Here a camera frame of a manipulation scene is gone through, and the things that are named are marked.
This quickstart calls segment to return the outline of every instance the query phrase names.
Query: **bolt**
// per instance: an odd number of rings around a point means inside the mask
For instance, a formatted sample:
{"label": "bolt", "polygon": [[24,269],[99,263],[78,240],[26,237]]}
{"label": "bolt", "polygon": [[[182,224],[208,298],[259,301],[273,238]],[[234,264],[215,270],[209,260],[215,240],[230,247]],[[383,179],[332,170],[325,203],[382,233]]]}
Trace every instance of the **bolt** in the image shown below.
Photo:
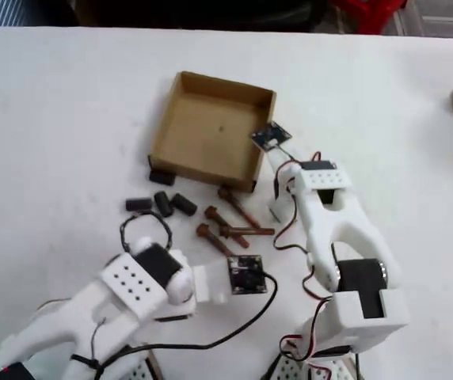
{"label": "bolt", "polygon": [[229,226],[219,228],[219,236],[225,238],[235,235],[273,235],[275,232],[273,228],[236,228]]}
{"label": "bolt", "polygon": [[244,210],[244,207],[242,207],[241,203],[234,197],[228,188],[225,188],[224,186],[219,188],[218,196],[222,200],[226,200],[229,204],[231,204],[236,212],[238,212],[253,228],[260,228],[260,223],[246,210]]}
{"label": "bolt", "polygon": [[218,237],[209,230],[209,226],[207,224],[205,223],[200,224],[196,228],[196,234],[197,236],[205,238],[207,241],[209,241],[217,250],[219,250],[226,257],[235,256],[235,254],[232,251],[230,251],[228,247],[224,245],[218,239]]}
{"label": "bolt", "polygon": [[[228,222],[220,214],[218,214],[216,207],[209,206],[205,209],[204,214],[207,219],[214,220],[220,227],[231,227],[231,225],[228,224]],[[241,235],[232,236],[232,239],[234,239],[234,241],[236,241],[242,248],[249,248],[249,242]]]}

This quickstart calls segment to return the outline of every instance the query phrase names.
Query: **white robotic arm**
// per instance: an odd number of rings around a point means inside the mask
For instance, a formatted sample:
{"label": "white robotic arm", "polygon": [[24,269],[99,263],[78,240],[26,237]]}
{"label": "white robotic arm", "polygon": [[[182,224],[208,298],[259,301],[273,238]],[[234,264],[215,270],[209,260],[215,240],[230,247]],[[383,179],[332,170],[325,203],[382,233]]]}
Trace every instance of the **white robotic arm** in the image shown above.
{"label": "white robotic arm", "polygon": [[[279,172],[279,195],[269,208],[285,222],[293,211],[294,197],[307,238],[308,266],[332,293],[317,316],[315,336],[311,336],[313,318],[301,328],[296,357],[308,352],[311,339],[313,361],[363,352],[407,325],[409,311],[398,289],[400,268],[360,206],[344,169],[330,161],[288,160],[288,153],[277,148],[267,155]],[[347,243],[363,259],[336,261],[335,241]]]}
{"label": "white robotic arm", "polygon": [[[148,238],[140,239],[131,251],[133,256],[123,253],[114,258],[93,282],[56,311],[38,317],[2,342],[0,371],[68,341],[74,343],[75,358],[103,363],[157,317],[158,311],[167,307],[168,314],[172,306],[184,306],[186,313],[194,310],[191,268],[174,258],[180,257],[179,251],[167,251]],[[120,364],[126,360],[133,358],[123,358]],[[126,364],[111,366],[102,378],[118,380],[120,371],[131,368]],[[75,359],[68,362],[62,378],[90,380],[95,374],[93,366]]]}

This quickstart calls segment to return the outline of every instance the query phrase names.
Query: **white table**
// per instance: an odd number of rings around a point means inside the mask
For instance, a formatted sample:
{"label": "white table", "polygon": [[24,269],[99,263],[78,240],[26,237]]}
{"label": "white table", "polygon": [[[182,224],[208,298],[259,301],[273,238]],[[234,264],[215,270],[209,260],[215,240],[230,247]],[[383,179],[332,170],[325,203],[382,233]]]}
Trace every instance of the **white table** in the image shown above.
{"label": "white table", "polygon": [[[73,295],[120,252],[129,196],[149,196],[146,155],[173,76],[191,70],[274,89],[274,119],[302,152],[346,164],[367,213],[405,275],[411,325],[361,355],[368,379],[453,378],[453,40],[82,28],[0,29],[0,341],[49,298]],[[267,164],[246,205],[265,225]],[[177,179],[203,210],[240,221],[215,188]],[[174,216],[192,264],[219,254]],[[129,233],[163,238],[140,222]],[[303,242],[298,228],[286,241]],[[279,337],[308,318],[298,251],[252,238],[280,282],[274,306],[211,351],[157,352],[168,379],[259,378]],[[266,296],[201,306],[159,325],[153,342],[207,343]]]}

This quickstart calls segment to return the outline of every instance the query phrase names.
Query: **cardboard box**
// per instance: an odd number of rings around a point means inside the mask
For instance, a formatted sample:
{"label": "cardboard box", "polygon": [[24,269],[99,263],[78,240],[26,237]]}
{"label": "cardboard box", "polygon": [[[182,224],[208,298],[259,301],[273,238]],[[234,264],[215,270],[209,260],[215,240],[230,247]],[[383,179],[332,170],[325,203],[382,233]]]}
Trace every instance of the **cardboard box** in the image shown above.
{"label": "cardboard box", "polygon": [[253,191],[263,152],[250,135],[265,128],[275,102],[268,89],[178,73],[153,141],[151,167]]}

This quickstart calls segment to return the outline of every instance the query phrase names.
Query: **floor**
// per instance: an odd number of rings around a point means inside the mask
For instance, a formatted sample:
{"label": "floor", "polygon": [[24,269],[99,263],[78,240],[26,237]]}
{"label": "floor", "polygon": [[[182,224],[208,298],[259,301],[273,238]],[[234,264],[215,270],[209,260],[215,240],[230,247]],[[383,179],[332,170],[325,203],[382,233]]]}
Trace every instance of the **floor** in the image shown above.
{"label": "floor", "polygon": [[[330,6],[315,29],[323,33],[352,33],[355,23]],[[453,0],[409,0],[383,30],[387,36],[453,37]]]}

